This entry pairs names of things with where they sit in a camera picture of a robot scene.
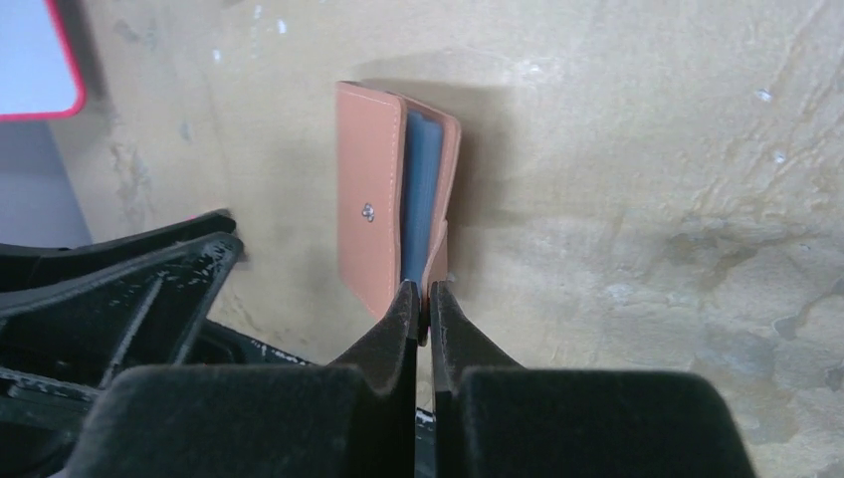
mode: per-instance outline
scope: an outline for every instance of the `tan leather card holder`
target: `tan leather card holder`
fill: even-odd
[[[448,223],[460,124],[454,117],[401,95],[352,82],[336,86],[337,255],[340,278],[380,320],[401,274],[401,197],[408,109],[443,129],[428,259],[420,285],[448,274]]]

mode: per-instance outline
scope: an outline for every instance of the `blue card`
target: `blue card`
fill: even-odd
[[[443,128],[419,112],[407,114],[401,211],[401,280],[422,285],[443,151]]]

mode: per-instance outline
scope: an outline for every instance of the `card holder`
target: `card holder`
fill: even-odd
[[[446,213],[457,166],[460,124],[454,117],[398,94],[352,82],[336,86],[339,273],[376,319],[389,308],[402,274],[409,112],[434,122],[442,132],[427,257],[419,278],[424,300],[430,285],[445,280],[448,274]]]

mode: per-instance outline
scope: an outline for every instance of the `concrete wall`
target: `concrete wall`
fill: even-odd
[[[91,244],[53,136],[43,122],[0,122],[0,243]]]
[[[761,476],[841,474],[841,2],[82,4],[101,88],[54,132],[94,237],[231,208],[216,320],[316,361],[371,324],[333,123],[370,80],[463,123],[454,288],[515,359],[702,373]]]

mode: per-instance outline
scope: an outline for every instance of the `red frame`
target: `red frame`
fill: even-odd
[[[56,34],[59,37],[59,43],[62,45],[62,52],[65,54],[65,61],[68,62],[68,68],[71,70],[71,77],[74,80],[74,85],[77,87],[77,100],[70,108],[63,112],[44,112],[44,113],[18,113],[13,115],[0,115],[0,121],[25,121],[25,120],[49,120],[53,118],[67,118],[77,114],[82,106],[85,105],[86,90],[85,83],[82,81],[82,76],[79,73],[79,67],[74,60],[73,52],[71,52],[71,45],[68,43],[68,35],[65,32],[65,27],[62,25],[62,18],[59,15],[59,8],[56,6],[56,0],[44,0],[47,4],[47,11],[50,13],[50,20],[53,22],[53,28],[56,29]]]

